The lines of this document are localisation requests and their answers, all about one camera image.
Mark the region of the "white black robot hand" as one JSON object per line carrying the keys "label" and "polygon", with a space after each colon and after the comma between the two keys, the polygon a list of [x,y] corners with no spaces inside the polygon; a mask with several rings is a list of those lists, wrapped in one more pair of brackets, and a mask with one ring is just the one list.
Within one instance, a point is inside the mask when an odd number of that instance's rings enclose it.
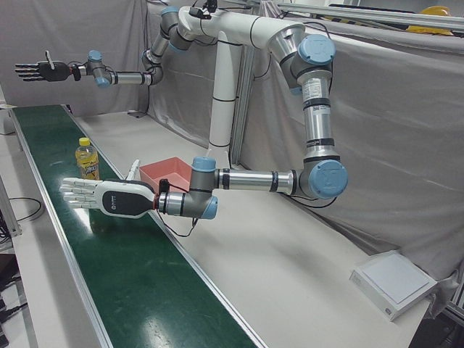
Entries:
{"label": "white black robot hand", "polygon": [[136,179],[139,166],[140,160],[136,159],[124,180],[64,178],[59,190],[73,209],[100,210],[109,216],[137,219],[155,210],[157,199],[149,184]]}

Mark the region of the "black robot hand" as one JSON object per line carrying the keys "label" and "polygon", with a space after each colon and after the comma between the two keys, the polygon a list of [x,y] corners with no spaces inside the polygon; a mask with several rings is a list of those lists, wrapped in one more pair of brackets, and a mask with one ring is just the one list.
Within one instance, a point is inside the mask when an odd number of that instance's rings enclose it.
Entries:
{"label": "black robot hand", "polygon": [[45,51],[45,57],[45,61],[35,64],[15,64],[14,71],[26,82],[64,81],[72,75],[72,68],[67,63],[52,60],[49,50]]}

